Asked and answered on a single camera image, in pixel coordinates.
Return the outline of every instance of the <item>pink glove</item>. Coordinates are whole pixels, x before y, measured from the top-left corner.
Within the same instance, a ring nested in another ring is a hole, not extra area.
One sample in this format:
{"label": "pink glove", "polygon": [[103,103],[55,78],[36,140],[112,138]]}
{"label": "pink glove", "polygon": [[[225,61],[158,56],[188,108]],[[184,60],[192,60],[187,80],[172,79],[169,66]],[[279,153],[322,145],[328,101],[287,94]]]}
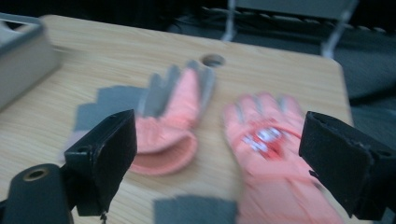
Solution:
{"label": "pink glove", "polygon": [[343,223],[299,157],[304,119],[284,96],[245,95],[224,108],[227,140],[243,170],[237,223]]}
{"label": "pink glove", "polygon": [[[185,167],[193,159],[197,140],[191,130],[205,109],[215,78],[210,69],[200,73],[197,66],[197,63],[190,63],[174,87],[169,83],[175,79],[172,72],[165,81],[153,78],[148,97],[144,99],[150,116],[140,116],[135,122],[137,155],[131,171],[143,175],[167,175]],[[164,97],[168,91],[171,91],[169,100]]]}
{"label": "pink glove", "polygon": [[198,112],[197,74],[188,68],[161,117],[137,118],[137,155],[131,170],[144,175],[165,175],[186,166],[197,150],[197,140],[190,129]]}

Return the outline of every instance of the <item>glove cuff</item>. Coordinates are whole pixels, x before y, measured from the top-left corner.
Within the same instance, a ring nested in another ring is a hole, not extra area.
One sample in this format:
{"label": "glove cuff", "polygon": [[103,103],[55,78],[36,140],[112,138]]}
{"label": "glove cuff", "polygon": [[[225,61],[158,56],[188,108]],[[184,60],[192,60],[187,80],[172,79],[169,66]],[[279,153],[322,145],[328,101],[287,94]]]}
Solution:
{"label": "glove cuff", "polygon": [[197,151],[193,133],[163,125],[156,119],[136,121],[137,154],[131,171],[143,175],[167,175],[191,162]]}

